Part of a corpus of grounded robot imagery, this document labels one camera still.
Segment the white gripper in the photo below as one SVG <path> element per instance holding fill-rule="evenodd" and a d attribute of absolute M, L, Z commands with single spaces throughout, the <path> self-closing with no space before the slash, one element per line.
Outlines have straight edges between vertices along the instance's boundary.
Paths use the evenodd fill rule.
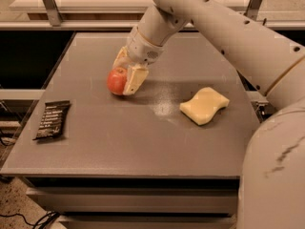
<path fill-rule="evenodd" d="M 132 95 L 138 91 L 149 74 L 146 65 L 153 64 L 163 51 L 163 47 L 155 46 L 145 39 L 137 27 L 132 28 L 126 46 L 120 49 L 112 65 L 115 69 L 117 67 L 127 68 L 132 62 L 139 63 L 128 67 L 123 95 Z"/>

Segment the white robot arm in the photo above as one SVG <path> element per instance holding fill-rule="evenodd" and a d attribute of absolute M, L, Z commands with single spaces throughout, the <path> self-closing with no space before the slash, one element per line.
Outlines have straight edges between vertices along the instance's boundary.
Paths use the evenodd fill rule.
<path fill-rule="evenodd" d="M 305 48 L 214 0 L 153 0 L 129 60 L 152 64 L 188 23 L 276 109 L 248 144 L 236 229 L 305 229 Z"/>

